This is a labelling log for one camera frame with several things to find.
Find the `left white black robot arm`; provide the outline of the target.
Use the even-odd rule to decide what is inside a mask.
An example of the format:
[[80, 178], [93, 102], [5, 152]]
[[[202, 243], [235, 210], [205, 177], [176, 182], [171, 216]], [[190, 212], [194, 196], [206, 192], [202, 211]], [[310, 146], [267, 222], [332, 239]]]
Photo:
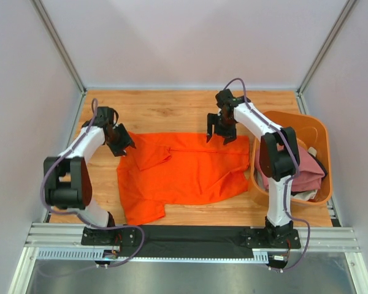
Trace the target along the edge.
[[86, 225], [82, 245], [118, 247], [122, 230], [116, 228], [112, 214], [93, 199], [87, 163], [100, 146], [106, 145], [114, 157], [122, 157], [135, 143], [125, 126], [118, 123], [116, 110], [94, 107], [92, 111], [92, 118], [82, 125], [69, 147], [44, 160], [40, 199], [52, 214], [73, 214]]

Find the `orange t shirt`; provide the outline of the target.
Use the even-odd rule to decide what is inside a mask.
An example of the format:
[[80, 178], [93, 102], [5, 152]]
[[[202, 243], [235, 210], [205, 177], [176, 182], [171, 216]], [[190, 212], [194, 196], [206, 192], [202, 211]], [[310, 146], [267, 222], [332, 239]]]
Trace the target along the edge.
[[120, 203], [130, 225], [157, 221], [166, 205], [208, 205], [248, 189], [250, 140], [225, 144], [200, 133], [131, 134], [117, 167]]

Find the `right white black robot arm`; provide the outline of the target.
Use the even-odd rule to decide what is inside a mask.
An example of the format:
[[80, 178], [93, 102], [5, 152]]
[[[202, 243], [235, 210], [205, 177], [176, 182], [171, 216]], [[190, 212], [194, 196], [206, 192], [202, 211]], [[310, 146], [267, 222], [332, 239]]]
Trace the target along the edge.
[[229, 89], [221, 90], [215, 98], [219, 112], [207, 115], [208, 140], [218, 135], [227, 145], [236, 140], [236, 125], [242, 124], [260, 142], [259, 164], [269, 185], [268, 211], [264, 228], [246, 230], [247, 244], [254, 248], [300, 248], [289, 199], [300, 162], [294, 129], [272, 122], [245, 96], [234, 97]]

